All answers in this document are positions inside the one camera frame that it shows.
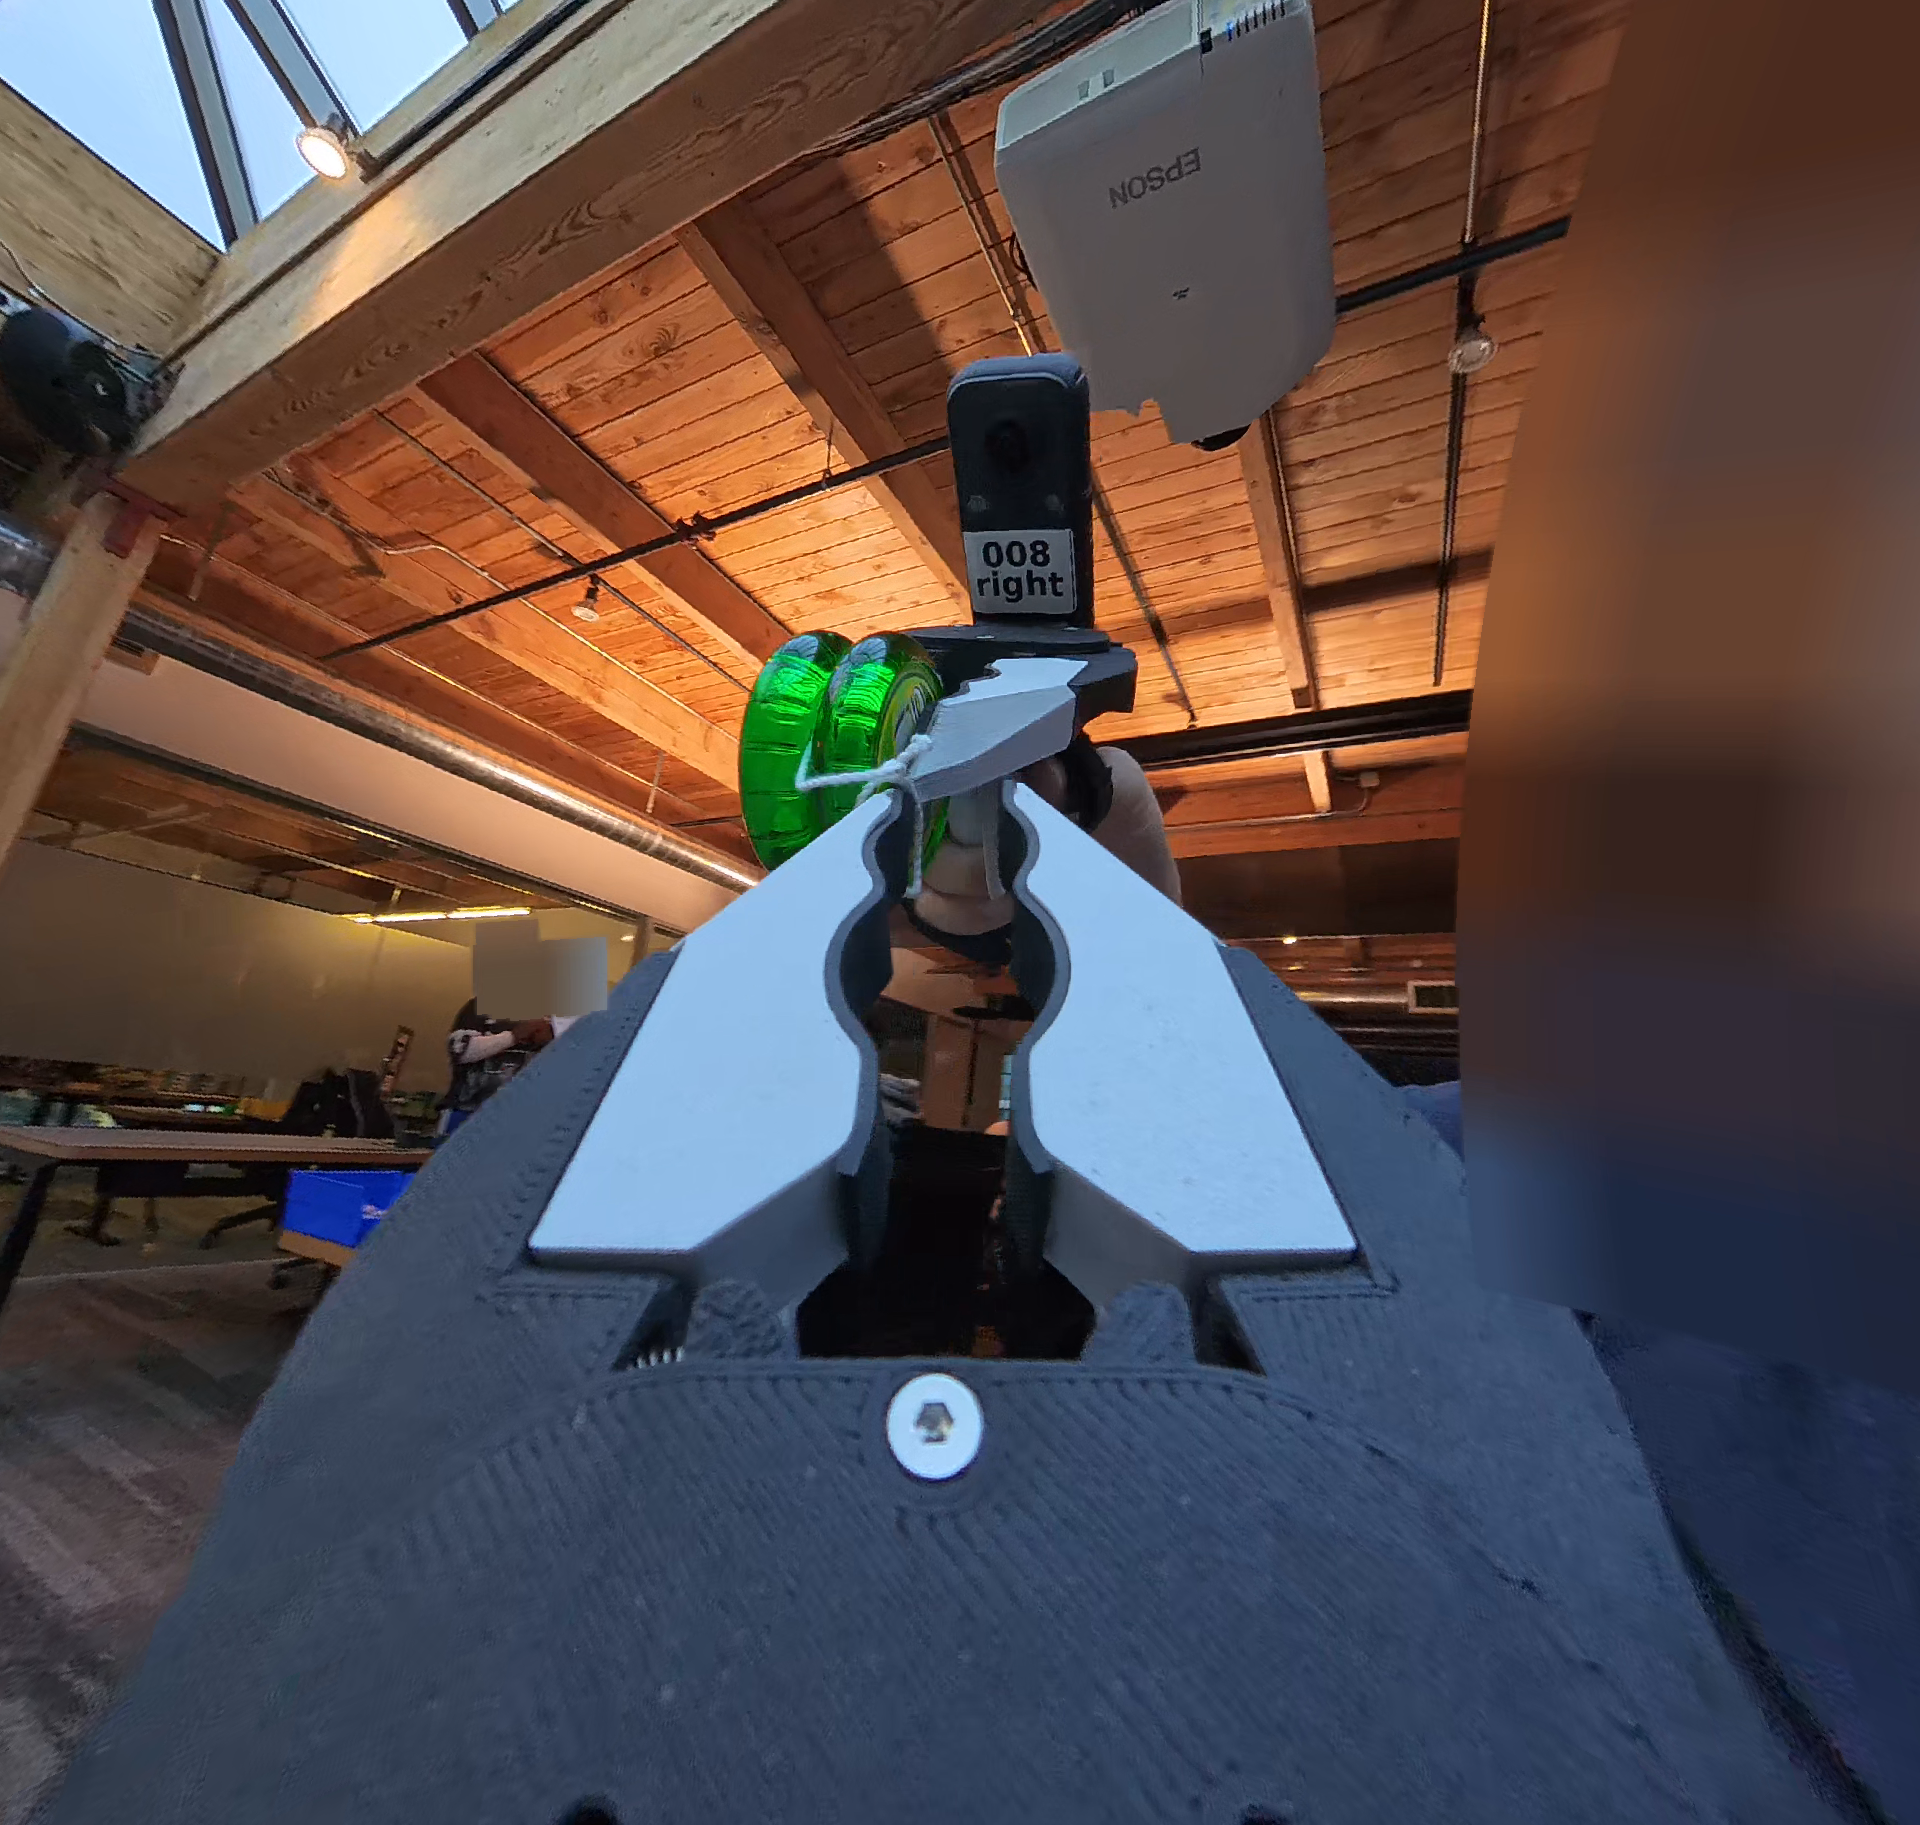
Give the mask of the grey desk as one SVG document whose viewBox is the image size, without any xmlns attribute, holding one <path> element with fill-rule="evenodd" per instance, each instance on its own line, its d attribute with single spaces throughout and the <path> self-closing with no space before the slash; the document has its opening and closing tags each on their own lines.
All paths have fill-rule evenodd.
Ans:
<svg viewBox="0 0 1920 1825">
<path fill-rule="evenodd" d="M 428 1146 L 399 1146 L 381 1140 L 300 1137 L 284 1132 L 249 1136 L 240 1132 L 143 1132 L 101 1126 L 5 1126 L 3 1150 L 31 1171 L 28 1194 L 14 1216 L 3 1246 L 3 1300 L 8 1300 L 46 1212 L 46 1198 L 64 1165 L 97 1171 L 97 1203 L 119 1198 L 187 1198 L 196 1165 L 263 1171 L 274 1207 L 296 1167 L 381 1170 L 427 1165 Z"/>
</svg>

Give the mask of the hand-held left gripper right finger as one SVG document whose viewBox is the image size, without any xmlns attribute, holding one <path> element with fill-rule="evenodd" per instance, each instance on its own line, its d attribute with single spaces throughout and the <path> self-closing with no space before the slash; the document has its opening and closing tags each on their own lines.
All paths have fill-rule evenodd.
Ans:
<svg viewBox="0 0 1920 1825">
<path fill-rule="evenodd" d="M 1214 933 L 1027 787 L 1003 788 L 1019 957 L 1038 1020 L 1012 1125 L 1043 1263 L 1091 1305 L 1140 1284 L 1357 1259 Z"/>
</svg>

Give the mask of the metal ventilation duct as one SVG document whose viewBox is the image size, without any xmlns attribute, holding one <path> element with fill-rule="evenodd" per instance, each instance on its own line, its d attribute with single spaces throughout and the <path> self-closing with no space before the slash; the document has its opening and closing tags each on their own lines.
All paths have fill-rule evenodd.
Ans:
<svg viewBox="0 0 1920 1825">
<path fill-rule="evenodd" d="M 5 517 L 5 660 L 58 549 Z M 137 604 L 106 649 L 61 755 L 68 744 L 681 927 L 701 926 L 758 880 L 680 829 L 584 799 L 309 667 Z"/>
</svg>

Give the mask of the white ceiling projector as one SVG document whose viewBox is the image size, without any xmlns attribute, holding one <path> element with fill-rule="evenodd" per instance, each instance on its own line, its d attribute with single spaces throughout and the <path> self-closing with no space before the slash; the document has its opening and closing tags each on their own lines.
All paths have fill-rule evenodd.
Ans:
<svg viewBox="0 0 1920 1825">
<path fill-rule="evenodd" d="M 1325 358 L 1310 0 L 1168 0 L 1012 91 L 995 181 L 1094 407 L 1237 445 Z"/>
</svg>

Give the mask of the person's dark clothing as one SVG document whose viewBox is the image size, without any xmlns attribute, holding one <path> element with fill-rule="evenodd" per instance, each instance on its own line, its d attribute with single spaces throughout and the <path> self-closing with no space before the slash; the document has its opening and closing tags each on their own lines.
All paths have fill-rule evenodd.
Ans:
<svg viewBox="0 0 1920 1825">
<path fill-rule="evenodd" d="M 1915 1399 L 1577 1318 L 1720 1636 L 1855 1822 L 1918 1818 Z"/>
</svg>

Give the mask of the black wall speaker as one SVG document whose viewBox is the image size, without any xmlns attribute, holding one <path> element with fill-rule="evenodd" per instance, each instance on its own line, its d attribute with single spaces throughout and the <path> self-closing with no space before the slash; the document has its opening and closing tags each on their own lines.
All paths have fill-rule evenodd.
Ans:
<svg viewBox="0 0 1920 1825">
<path fill-rule="evenodd" d="M 5 314 L 5 396 L 58 453 L 124 458 L 154 410 L 157 383 L 157 358 L 113 350 L 78 319 L 46 306 Z"/>
</svg>

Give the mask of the wooden support post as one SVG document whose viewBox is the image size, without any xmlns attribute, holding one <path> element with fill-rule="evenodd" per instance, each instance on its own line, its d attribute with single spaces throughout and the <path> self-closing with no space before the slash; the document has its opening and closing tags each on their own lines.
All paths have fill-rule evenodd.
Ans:
<svg viewBox="0 0 1920 1825">
<path fill-rule="evenodd" d="M 10 856 L 78 707 L 146 576 L 164 514 L 97 492 L 68 525 L 3 675 L 3 853 Z"/>
</svg>

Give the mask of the person's right hand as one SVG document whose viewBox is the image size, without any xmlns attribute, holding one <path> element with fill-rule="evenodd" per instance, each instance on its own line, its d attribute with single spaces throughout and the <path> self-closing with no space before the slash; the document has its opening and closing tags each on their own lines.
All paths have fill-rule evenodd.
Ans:
<svg viewBox="0 0 1920 1825">
<path fill-rule="evenodd" d="M 1023 769 L 1020 784 L 1180 904 L 1162 806 L 1131 755 L 1095 746 L 1080 733 L 1056 757 Z M 973 966 L 1001 970 L 1012 955 L 1013 869 L 990 856 L 990 799 L 963 799 L 949 809 L 947 833 L 926 864 L 919 896 L 902 902 L 894 931 L 901 940 L 913 933 Z"/>
</svg>

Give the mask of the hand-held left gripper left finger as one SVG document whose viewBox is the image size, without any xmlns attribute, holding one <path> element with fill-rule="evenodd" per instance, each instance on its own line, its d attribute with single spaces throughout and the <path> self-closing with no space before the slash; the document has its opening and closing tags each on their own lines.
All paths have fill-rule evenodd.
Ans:
<svg viewBox="0 0 1920 1825">
<path fill-rule="evenodd" d="M 773 1305 L 875 1263 L 894 1158 L 866 1020 L 898 897 L 901 799 L 868 799 L 693 933 L 531 1259 L 752 1284 Z"/>
</svg>

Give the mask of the green yoyo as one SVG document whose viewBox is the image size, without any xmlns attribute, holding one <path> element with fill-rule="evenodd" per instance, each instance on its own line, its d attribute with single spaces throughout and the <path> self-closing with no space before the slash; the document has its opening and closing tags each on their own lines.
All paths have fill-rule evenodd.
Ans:
<svg viewBox="0 0 1920 1825">
<path fill-rule="evenodd" d="M 863 799 L 904 782 L 940 699 L 919 639 L 817 633 L 781 646 L 740 733 L 742 818 L 760 866 L 779 869 Z"/>
</svg>

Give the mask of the black ceiling track rail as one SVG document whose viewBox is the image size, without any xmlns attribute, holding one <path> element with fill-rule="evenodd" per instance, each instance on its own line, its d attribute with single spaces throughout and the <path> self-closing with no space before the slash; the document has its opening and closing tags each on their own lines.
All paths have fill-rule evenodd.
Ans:
<svg viewBox="0 0 1920 1825">
<path fill-rule="evenodd" d="M 566 585 L 577 582 L 577 581 L 606 579 L 614 567 L 654 558 L 654 556 L 666 550 L 670 545 L 694 545 L 694 543 L 711 541 L 719 534 L 729 532 L 737 525 L 746 525 L 746 524 L 754 524 L 766 517 L 773 517 L 776 512 L 800 505 L 809 500 L 828 498 L 828 496 L 845 491 L 853 485 L 875 482 L 894 471 L 904 471 L 907 467 L 918 467 L 924 461 L 947 455 L 949 449 L 951 449 L 949 437 L 929 440 L 926 444 L 902 449 L 901 453 L 876 458 L 875 462 L 840 470 L 835 473 L 825 473 L 824 477 L 818 477 L 814 482 L 803 482 L 803 485 L 782 489 L 779 492 L 758 498 L 751 504 L 737 505 L 737 509 L 715 514 L 715 517 L 694 514 L 688 521 L 670 525 L 669 532 L 660 541 L 639 543 L 632 546 L 615 549 L 598 559 L 587 559 L 587 562 L 580 562 L 575 565 L 566 565 L 553 575 L 546 575 L 542 579 L 530 581 L 519 587 L 497 589 L 488 595 L 474 597 L 467 604 L 448 609 L 443 612 L 434 612 L 424 619 L 394 627 L 385 634 L 375 634 L 375 637 L 363 639 L 352 646 L 341 646 L 337 649 L 328 649 L 322 655 L 322 665 L 334 665 L 334 662 L 361 655 L 361 654 L 381 651 L 381 649 L 394 648 L 403 641 L 410 641 L 410 639 L 427 634 L 427 633 L 435 633 L 441 627 L 454 627 L 454 625 L 465 623 L 467 619 L 479 618 L 482 612 L 491 612 L 491 611 L 497 611 L 508 604 L 531 602 L 539 595 L 544 595 L 553 589 L 564 589 Z"/>
</svg>

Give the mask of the blue plastic bin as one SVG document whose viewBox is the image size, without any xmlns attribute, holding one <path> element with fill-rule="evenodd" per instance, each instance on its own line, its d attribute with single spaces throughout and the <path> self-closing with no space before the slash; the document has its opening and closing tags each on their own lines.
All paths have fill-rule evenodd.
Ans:
<svg viewBox="0 0 1920 1825">
<path fill-rule="evenodd" d="M 414 1167 L 296 1167 L 280 1231 L 354 1252 L 414 1183 Z"/>
</svg>

